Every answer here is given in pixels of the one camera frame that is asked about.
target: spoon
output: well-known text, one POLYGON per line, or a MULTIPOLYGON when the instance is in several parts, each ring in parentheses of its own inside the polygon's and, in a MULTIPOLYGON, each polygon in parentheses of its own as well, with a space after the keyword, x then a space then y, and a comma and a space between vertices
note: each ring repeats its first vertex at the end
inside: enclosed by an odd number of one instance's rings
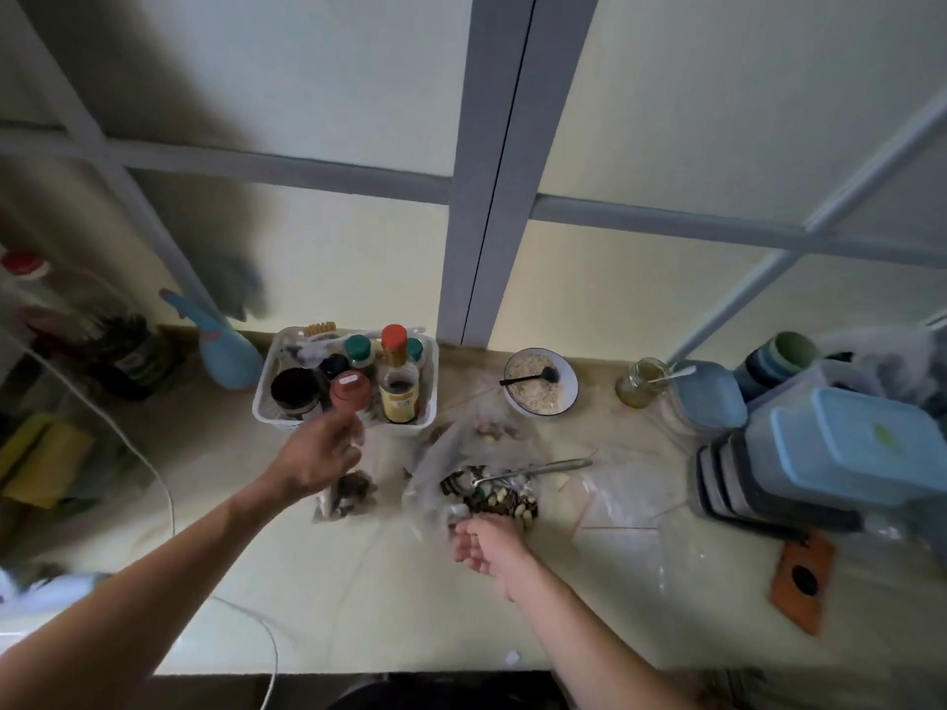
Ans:
POLYGON ((690 376, 697 370, 697 366, 688 366, 682 368, 680 371, 675 371, 673 374, 668 376, 662 376, 660 379, 651 379, 649 383, 657 383, 658 381, 670 381, 671 379, 680 379, 681 376, 690 376))
POLYGON ((509 386, 511 383, 532 381, 533 379, 542 379, 543 381, 549 381, 549 383, 559 383, 559 369, 554 366, 547 366, 541 373, 535 376, 522 376, 519 379, 503 379, 503 381, 500 381, 500 385, 509 386))
POLYGON ((471 486, 476 488, 487 481, 500 481, 503 478, 513 478, 515 476, 541 476, 544 473, 565 473, 569 470, 576 470, 577 468, 587 468, 589 465, 592 465, 592 463, 591 458, 570 458, 568 461, 556 461, 555 463, 547 463, 546 465, 535 465, 532 468, 521 468, 512 473, 485 476, 484 478, 478 478, 473 481, 471 486))

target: yellow sponge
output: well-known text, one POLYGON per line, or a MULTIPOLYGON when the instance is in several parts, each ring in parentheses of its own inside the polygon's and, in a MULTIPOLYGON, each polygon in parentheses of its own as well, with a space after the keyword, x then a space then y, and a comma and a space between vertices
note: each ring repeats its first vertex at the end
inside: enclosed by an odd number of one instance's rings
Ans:
POLYGON ((30 450, 36 439, 45 433, 56 418, 50 414, 33 414, 20 424, 13 435, 0 446, 0 479, 4 478, 23 454, 30 450))
POLYGON ((54 421, 3 490, 5 498, 53 508, 76 480, 95 439, 65 421, 54 421))

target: plastic basket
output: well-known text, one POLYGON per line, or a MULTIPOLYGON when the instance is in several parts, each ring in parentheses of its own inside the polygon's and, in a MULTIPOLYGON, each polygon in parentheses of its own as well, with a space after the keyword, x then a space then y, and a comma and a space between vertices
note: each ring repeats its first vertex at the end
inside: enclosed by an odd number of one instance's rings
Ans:
MULTIPOLYGON (((347 334, 362 332, 354 328, 338 328, 335 333, 339 336, 346 336, 347 334)), ((287 368, 299 366, 291 359, 285 349, 287 345, 298 343, 302 338, 302 326, 289 326, 273 337, 273 343, 270 345, 270 350, 266 353, 266 361, 263 363, 263 373, 259 376, 259 383, 256 385, 256 393, 253 396, 253 416, 257 421, 286 430, 295 430, 302 423, 296 418, 287 418, 282 409, 270 397, 270 384, 276 375, 287 368)), ((440 350, 437 348, 437 342, 430 336, 418 334, 418 338, 425 342, 430 352, 430 358, 421 373, 421 413, 413 423, 398 424, 380 420, 372 424, 372 428, 383 429, 385 433, 390 435, 406 436, 417 435, 434 423, 434 418, 437 415, 437 372, 440 366, 440 350)))

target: white bowl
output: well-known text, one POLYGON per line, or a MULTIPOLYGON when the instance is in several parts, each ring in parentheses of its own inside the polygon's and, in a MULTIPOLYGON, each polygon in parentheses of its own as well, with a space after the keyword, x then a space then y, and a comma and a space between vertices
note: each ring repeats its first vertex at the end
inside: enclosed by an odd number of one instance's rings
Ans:
POLYGON ((560 414, 564 414, 566 411, 572 408, 572 404, 574 404, 576 402, 576 398, 579 397, 579 379, 576 377, 576 372, 572 370, 572 366, 569 365, 569 362, 565 360, 565 358, 550 351, 547 348, 525 348, 522 351, 517 351, 507 359, 507 365, 503 369, 503 378, 505 379, 507 377, 507 369, 510 368, 510 364, 513 363, 517 358, 524 356, 536 356, 538 354, 542 354, 551 360, 552 365, 556 367, 557 371, 559 371, 559 385, 562 386, 562 395, 559 397, 559 408, 549 414, 536 414, 521 406, 520 402, 513 398, 509 388, 506 386, 503 387, 503 395, 507 397, 507 401, 510 402, 510 405, 523 414, 523 416, 534 418, 549 418, 553 416, 559 416, 560 414))

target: cup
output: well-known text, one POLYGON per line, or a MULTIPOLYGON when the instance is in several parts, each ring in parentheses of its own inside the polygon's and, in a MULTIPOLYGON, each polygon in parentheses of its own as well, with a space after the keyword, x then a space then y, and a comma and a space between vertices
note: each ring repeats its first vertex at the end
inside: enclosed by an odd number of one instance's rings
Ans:
POLYGON ((819 350, 809 337, 781 331, 747 356, 733 375, 748 402, 791 379, 817 358, 819 350))

